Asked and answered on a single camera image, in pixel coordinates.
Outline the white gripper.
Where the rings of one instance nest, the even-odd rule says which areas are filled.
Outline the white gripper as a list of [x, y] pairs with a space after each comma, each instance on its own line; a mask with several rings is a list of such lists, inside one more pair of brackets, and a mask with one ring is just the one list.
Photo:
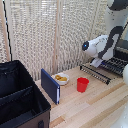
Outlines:
[[90, 63], [90, 65], [97, 68], [101, 63], [102, 63], [102, 59], [94, 58]]

